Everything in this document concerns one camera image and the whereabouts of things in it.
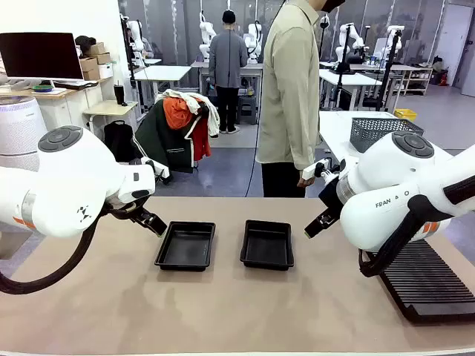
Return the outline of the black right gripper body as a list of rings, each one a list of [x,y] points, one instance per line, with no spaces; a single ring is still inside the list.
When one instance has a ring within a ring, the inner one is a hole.
[[[327,207],[321,214],[324,220],[338,220],[340,218],[344,204],[338,197],[337,184],[338,178],[333,179],[330,183],[325,185],[324,189],[318,195],[319,199]]]

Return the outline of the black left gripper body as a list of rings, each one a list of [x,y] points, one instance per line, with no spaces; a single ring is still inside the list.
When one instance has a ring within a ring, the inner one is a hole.
[[[138,200],[126,204],[113,204],[112,201],[105,202],[105,214],[111,214],[118,220],[131,220],[134,223],[145,223],[149,219],[149,213],[144,208],[149,196],[141,197]]]

